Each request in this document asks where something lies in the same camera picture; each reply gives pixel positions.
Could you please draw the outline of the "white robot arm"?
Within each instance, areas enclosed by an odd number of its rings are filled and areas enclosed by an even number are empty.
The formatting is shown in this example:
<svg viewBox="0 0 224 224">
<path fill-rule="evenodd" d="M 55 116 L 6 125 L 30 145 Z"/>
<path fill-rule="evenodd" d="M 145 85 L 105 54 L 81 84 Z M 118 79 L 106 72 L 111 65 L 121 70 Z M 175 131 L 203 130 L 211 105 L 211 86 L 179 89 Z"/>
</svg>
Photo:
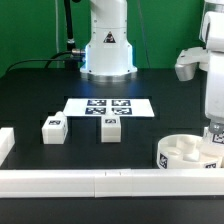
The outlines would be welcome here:
<svg viewBox="0 0 224 224">
<path fill-rule="evenodd" d="M 84 78 L 119 80 L 137 72 L 132 45 L 127 41 L 127 1 L 90 0 L 91 40 L 85 47 Z M 209 131 L 224 133 L 224 0 L 204 0 L 200 27 L 204 47 L 183 50 L 175 71 L 181 81 L 194 77 L 195 70 L 207 72 L 205 115 Z"/>
</svg>

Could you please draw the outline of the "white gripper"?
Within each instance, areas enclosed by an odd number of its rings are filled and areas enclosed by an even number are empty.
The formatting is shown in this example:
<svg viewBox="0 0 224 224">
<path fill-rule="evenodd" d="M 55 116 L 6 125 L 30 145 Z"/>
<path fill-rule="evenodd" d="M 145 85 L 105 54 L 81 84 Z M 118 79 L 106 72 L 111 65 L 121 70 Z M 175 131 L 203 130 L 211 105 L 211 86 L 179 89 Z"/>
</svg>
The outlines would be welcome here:
<svg viewBox="0 0 224 224">
<path fill-rule="evenodd" d="M 211 120 L 209 131 L 224 132 L 224 53 L 211 52 L 207 72 L 205 115 Z"/>
</svg>

